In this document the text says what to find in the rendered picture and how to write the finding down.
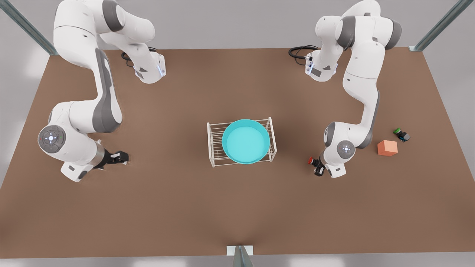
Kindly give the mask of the turquoise round plate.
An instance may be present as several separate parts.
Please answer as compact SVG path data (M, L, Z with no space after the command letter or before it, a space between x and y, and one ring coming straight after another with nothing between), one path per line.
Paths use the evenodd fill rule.
M239 164L253 164L267 155L270 137L261 123L241 119L225 129L221 144L229 159Z

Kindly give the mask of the orange cube block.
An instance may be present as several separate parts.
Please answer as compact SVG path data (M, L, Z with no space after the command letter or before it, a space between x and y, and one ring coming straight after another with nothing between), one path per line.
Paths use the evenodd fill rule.
M378 155L392 156L398 153L397 142L383 140L378 143Z

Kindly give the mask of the silver frame post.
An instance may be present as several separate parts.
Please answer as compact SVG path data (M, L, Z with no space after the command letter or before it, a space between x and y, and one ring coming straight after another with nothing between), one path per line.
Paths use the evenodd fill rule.
M254 255L252 245L227 246L227 256L233 256L233 267L254 267L250 255Z
M50 56L58 55L54 46L8 0L0 0L2 9L27 35Z
M409 46L409 51L423 51L436 37L445 30L474 0L458 0L450 10L437 22L434 27L414 46Z

